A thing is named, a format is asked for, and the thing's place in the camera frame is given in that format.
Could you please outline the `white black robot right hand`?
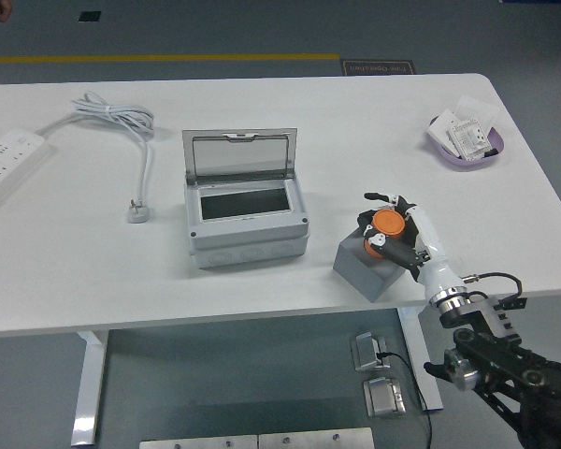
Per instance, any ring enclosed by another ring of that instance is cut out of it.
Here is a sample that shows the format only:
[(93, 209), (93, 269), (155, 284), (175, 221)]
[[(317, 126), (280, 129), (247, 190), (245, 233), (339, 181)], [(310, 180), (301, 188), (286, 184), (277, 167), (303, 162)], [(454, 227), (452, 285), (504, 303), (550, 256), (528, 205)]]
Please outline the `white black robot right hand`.
[(436, 308), (450, 311), (467, 304), (464, 281), (450, 267), (425, 211), (403, 196), (369, 192), (364, 198), (381, 203), (357, 218), (366, 251), (409, 271), (424, 287), (426, 300)]

